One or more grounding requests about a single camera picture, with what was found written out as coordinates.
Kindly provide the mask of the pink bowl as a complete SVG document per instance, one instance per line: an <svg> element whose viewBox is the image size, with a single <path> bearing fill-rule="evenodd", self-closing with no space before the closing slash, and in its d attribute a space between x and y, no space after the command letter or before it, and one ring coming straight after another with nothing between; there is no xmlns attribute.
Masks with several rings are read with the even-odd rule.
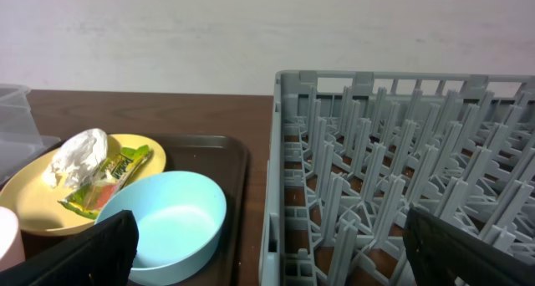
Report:
<svg viewBox="0 0 535 286"><path fill-rule="evenodd" d="M0 212L0 270L4 271L26 258L16 214L6 207L1 207Z"/></svg>

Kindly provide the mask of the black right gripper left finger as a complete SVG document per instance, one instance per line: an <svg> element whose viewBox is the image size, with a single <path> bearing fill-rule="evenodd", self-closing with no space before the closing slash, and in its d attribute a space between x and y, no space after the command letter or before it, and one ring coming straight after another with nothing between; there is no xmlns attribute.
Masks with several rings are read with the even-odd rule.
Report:
<svg viewBox="0 0 535 286"><path fill-rule="evenodd" d="M1 285L126 285L138 239L133 212L117 212L23 263L2 271Z"/></svg>

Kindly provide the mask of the green snack wrapper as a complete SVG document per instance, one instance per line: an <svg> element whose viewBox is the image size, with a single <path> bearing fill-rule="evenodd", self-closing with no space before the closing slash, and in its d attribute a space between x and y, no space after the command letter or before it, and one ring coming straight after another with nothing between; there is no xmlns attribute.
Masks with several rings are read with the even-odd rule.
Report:
<svg viewBox="0 0 535 286"><path fill-rule="evenodd" d="M59 200L65 209L81 217L96 219L105 204L151 158L148 146L123 147L118 154L107 157L100 168L78 190Z"/></svg>

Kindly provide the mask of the white tissue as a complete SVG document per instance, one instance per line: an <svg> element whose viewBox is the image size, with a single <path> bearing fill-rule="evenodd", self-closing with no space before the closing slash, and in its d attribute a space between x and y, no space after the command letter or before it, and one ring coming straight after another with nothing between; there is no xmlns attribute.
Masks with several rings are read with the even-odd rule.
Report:
<svg viewBox="0 0 535 286"><path fill-rule="evenodd" d="M63 143L41 175L49 187L80 188L107 157L107 134L93 128L82 131Z"/></svg>

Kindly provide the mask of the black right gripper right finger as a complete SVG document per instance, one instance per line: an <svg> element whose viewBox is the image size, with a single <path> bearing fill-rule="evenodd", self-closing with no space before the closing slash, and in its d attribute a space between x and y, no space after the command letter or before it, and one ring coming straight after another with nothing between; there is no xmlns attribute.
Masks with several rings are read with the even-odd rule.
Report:
<svg viewBox="0 0 535 286"><path fill-rule="evenodd" d="M534 267L418 208L408 211L403 242L418 286L533 286Z"/></svg>

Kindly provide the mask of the light blue bowl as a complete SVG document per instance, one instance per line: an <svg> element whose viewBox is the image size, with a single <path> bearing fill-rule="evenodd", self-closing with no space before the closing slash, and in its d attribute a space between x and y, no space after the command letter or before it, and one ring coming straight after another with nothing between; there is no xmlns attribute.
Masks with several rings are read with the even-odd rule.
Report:
<svg viewBox="0 0 535 286"><path fill-rule="evenodd" d="M207 176L167 171L130 183L100 211L96 224L132 211L139 240L129 279L141 285L179 283L216 251L227 214L221 187Z"/></svg>

